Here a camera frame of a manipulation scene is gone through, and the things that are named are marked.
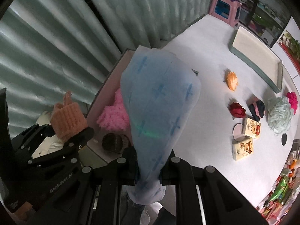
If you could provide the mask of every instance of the hot pink fluffy item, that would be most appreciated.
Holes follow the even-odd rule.
[[[291,104],[291,108],[294,109],[294,114],[296,114],[296,110],[298,109],[298,100],[295,92],[288,92],[286,97],[289,99],[289,103]]]
[[[97,119],[100,128],[108,131],[125,131],[130,126],[129,116],[126,112],[121,88],[115,92],[115,102],[113,106],[106,106]]]

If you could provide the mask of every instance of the white table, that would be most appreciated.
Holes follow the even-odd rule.
[[[248,99],[255,95],[264,103],[275,94],[267,83],[246,63],[229,52],[228,44],[234,29],[210,15],[190,26],[163,49],[177,55],[199,72],[202,83],[200,99],[192,110],[174,151],[175,155],[191,165],[217,168],[253,206],[269,193],[280,174],[291,150],[297,129],[299,111],[287,131],[287,143],[281,144],[281,135],[275,136],[264,117],[261,136],[254,140],[251,156],[236,162],[232,157],[233,127],[242,119],[232,120],[228,110],[230,99],[236,99],[251,116]],[[239,86],[229,90],[224,81],[226,70],[237,74]],[[283,91],[290,86],[283,79]],[[175,214],[175,190],[167,189],[161,204]]]

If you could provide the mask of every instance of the pink stool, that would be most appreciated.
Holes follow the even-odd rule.
[[[241,3],[238,0],[213,0],[209,14],[232,27],[239,22]]]

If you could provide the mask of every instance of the cardboard box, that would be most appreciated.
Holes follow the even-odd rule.
[[[248,138],[232,145],[232,154],[234,160],[238,161],[253,153],[253,139]]]
[[[259,139],[261,131],[261,123],[256,122],[250,118],[244,120],[242,134],[253,139]]]

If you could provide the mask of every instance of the red rose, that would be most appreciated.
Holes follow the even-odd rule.
[[[229,106],[229,111],[234,118],[245,118],[246,117],[246,110],[238,103],[232,103]]]

